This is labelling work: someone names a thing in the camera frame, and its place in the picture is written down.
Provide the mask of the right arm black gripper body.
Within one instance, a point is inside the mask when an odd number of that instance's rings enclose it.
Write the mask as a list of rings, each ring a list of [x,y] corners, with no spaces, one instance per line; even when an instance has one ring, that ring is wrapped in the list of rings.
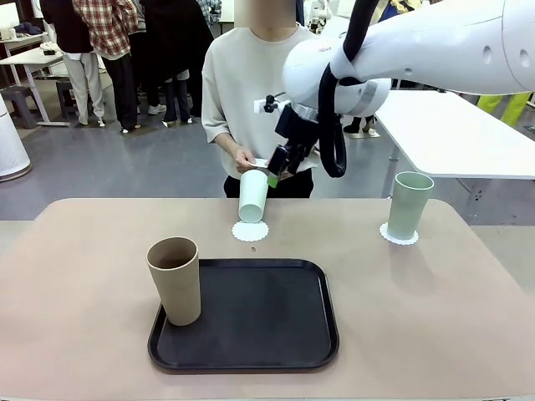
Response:
[[[315,117],[312,119],[303,117],[291,104],[286,104],[278,119],[275,132],[291,145],[312,146],[319,139],[319,124]]]

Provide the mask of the person's right hand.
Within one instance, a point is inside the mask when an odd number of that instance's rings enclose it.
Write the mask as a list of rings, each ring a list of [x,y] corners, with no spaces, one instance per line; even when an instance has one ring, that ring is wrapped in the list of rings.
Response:
[[[237,171],[241,174],[256,169],[256,159],[252,155],[252,152],[247,148],[238,146],[233,151],[233,159]]]

